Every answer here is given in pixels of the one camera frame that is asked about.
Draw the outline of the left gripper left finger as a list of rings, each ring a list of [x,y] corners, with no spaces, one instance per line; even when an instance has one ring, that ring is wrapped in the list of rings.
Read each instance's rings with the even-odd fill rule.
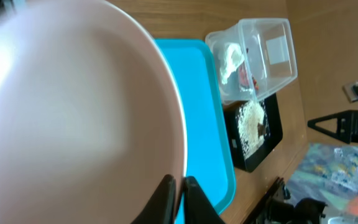
[[[173,223],[176,199],[176,180],[167,174],[163,177],[149,201],[131,224]]]

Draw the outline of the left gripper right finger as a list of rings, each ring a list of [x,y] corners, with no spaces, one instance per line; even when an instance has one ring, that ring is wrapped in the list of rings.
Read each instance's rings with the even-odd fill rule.
[[[183,211],[185,224],[224,224],[193,176],[185,178]]]

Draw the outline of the pile of white rice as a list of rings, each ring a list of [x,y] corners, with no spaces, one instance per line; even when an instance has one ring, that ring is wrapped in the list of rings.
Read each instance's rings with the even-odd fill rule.
[[[259,102],[248,101],[239,108],[237,128],[244,159],[253,155],[264,143],[264,136],[258,136],[257,125],[264,125],[265,111]]]

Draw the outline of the brown food scrap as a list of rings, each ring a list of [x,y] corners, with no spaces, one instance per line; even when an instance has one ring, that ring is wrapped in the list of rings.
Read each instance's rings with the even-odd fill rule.
[[[258,136],[261,137],[261,136],[265,136],[266,135],[266,128],[263,124],[258,124],[257,125],[257,130],[258,130]]]

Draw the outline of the large white plate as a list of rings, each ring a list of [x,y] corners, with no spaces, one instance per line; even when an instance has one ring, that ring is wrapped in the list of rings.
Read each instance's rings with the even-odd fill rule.
[[[38,1],[0,18],[0,223],[130,223],[187,136],[154,38],[107,1]]]

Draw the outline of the red snack wrapper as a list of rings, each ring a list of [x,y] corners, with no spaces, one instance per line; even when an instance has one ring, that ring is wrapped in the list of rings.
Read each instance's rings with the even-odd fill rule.
[[[245,59],[237,68],[237,75],[238,75],[238,83],[239,83],[240,91],[249,91],[251,85],[249,81]],[[259,91],[259,85],[257,83],[257,80],[254,78],[254,76],[252,76],[251,78],[252,78],[252,86],[254,87],[254,90]]]

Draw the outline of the white tissue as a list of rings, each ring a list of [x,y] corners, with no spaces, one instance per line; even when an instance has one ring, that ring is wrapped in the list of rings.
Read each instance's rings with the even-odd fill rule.
[[[219,55],[221,61],[220,75],[221,83],[227,84],[229,77],[235,72],[244,62],[245,57],[242,53],[242,48],[237,43],[225,43]]]

